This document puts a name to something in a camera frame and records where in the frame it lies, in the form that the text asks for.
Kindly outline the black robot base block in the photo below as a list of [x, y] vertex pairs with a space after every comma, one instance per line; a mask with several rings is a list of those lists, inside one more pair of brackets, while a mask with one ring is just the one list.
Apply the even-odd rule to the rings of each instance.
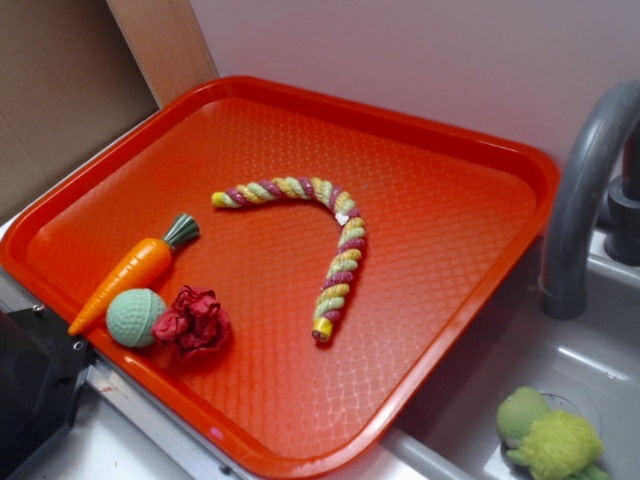
[[92, 347], [50, 310], [1, 314], [1, 477], [13, 479], [72, 429]]

